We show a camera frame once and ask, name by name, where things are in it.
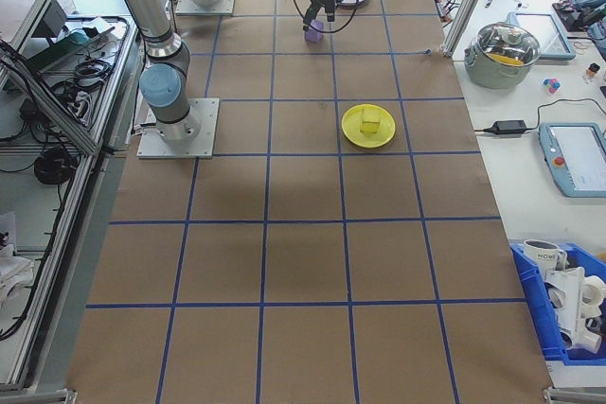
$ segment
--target white table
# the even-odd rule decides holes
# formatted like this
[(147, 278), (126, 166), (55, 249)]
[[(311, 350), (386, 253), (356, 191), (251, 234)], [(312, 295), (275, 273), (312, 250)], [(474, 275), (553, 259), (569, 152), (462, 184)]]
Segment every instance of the white table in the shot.
[[(588, 41), (580, 42), (587, 49), (572, 61), (539, 61), (525, 80), (512, 89), (491, 90), (470, 81), (463, 51), (480, 28), (504, 21), (519, 3), (525, 6), (521, 11), (552, 12), (553, 2), (557, 0), (493, 0), (488, 9), (483, 0), (478, 2), (453, 57), (475, 129), (509, 119), (523, 119), (528, 126), (534, 126), (537, 107), (558, 98), (591, 97), (606, 107), (606, 99), (599, 91), (600, 85), (606, 85), (606, 62)], [(593, 83), (586, 84), (581, 75), (592, 62), (602, 69)], [(561, 82), (555, 95), (543, 87), (543, 80), (548, 78)], [(541, 121), (589, 121), (606, 128), (606, 116), (591, 102), (562, 102), (543, 108)], [(537, 237), (577, 243), (592, 254), (606, 251), (606, 199), (564, 197), (544, 162), (536, 132), (519, 138), (478, 135), (478, 143), (509, 239)]]

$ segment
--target yellow plate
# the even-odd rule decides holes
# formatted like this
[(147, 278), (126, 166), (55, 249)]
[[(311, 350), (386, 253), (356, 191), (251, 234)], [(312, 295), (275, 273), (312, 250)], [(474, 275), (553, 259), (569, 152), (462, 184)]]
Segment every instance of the yellow plate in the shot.
[[(362, 110), (372, 109), (379, 114), (381, 123), (377, 132), (361, 132)], [(396, 122), (391, 114), (381, 106), (374, 104), (358, 104), (348, 109), (341, 119), (341, 129), (349, 141), (365, 149), (375, 149), (384, 146), (396, 133)]]

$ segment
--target pot handle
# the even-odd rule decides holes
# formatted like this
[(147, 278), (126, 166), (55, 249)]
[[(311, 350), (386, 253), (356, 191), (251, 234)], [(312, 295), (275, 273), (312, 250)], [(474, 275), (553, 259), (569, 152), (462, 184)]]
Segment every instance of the pot handle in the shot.
[(465, 48), (465, 63), (468, 66), (475, 65), (475, 52), (472, 53), (472, 49), (470, 47)]

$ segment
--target tablet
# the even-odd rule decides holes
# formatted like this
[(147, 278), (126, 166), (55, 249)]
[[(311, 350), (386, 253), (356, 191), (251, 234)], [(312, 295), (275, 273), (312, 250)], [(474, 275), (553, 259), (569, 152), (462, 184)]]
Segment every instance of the tablet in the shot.
[(540, 59), (570, 61), (577, 56), (560, 20), (550, 13), (512, 11), (508, 23), (530, 32), (541, 45)]
[(606, 141), (597, 124), (543, 123), (539, 142), (565, 196), (606, 197)]

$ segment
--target purple cube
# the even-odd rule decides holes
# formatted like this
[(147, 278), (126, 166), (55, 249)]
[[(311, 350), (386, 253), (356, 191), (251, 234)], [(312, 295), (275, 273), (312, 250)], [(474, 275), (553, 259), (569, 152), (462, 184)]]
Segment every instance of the purple cube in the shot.
[(312, 27), (308, 28), (305, 32), (305, 40), (308, 42), (318, 43), (320, 40), (322, 40), (322, 36), (324, 35), (322, 33), (324, 31), (324, 24), (321, 21), (312, 19)]

